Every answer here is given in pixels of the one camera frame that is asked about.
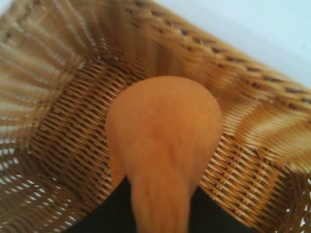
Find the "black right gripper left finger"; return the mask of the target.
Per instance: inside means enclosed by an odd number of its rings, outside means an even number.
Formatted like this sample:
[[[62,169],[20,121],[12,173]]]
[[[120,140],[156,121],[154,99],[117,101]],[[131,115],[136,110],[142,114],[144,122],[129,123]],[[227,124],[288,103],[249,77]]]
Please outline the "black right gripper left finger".
[[[71,226],[67,233],[135,233],[130,184],[124,178],[112,194],[94,211]]]

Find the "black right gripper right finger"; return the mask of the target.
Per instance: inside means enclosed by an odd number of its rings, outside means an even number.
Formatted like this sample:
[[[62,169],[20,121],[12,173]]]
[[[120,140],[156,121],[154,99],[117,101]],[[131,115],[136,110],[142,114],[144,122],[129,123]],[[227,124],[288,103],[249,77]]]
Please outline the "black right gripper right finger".
[[[190,233],[256,233],[216,204],[201,188],[190,201]]]

